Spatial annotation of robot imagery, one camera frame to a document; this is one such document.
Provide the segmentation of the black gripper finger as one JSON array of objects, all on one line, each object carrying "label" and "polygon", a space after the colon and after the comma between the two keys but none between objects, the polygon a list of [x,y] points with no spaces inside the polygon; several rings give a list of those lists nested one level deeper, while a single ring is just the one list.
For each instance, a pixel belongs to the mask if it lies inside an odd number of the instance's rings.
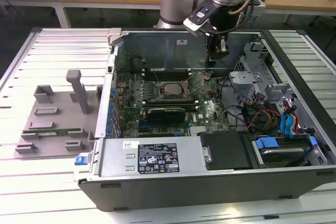
[{"label": "black gripper finger", "polygon": [[206,62],[220,60],[229,55],[228,34],[212,31],[206,37]]}]

